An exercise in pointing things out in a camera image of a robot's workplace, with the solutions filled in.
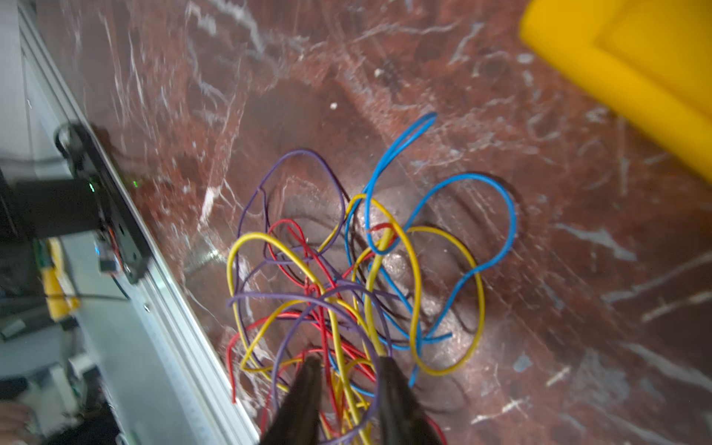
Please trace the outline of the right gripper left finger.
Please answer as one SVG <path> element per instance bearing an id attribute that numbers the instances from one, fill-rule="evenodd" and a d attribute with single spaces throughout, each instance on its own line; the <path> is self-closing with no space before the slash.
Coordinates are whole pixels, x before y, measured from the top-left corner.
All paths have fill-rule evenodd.
<path id="1" fill-rule="evenodd" d="M 307 358 L 270 428 L 263 434 L 261 445 L 318 443 L 321 374 L 320 360 L 316 357 Z"/>

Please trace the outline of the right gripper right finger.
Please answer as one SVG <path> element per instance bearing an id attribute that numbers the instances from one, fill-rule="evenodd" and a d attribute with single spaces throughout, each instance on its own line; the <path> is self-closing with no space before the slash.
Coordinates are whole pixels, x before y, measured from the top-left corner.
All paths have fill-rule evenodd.
<path id="1" fill-rule="evenodd" d="M 437 445 L 442 441 L 391 357 L 378 358 L 378 416 L 385 445 Z"/>

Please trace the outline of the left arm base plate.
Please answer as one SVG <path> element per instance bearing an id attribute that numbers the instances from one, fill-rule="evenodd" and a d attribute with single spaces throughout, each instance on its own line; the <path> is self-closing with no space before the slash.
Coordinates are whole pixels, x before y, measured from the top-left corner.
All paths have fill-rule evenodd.
<path id="1" fill-rule="evenodd" d="M 81 122 L 69 121 L 57 128 L 54 143 L 72 176 L 87 181 L 98 197 L 99 231 L 111 245 L 128 282 L 137 284 L 148 271 L 151 248 L 96 137 Z"/>

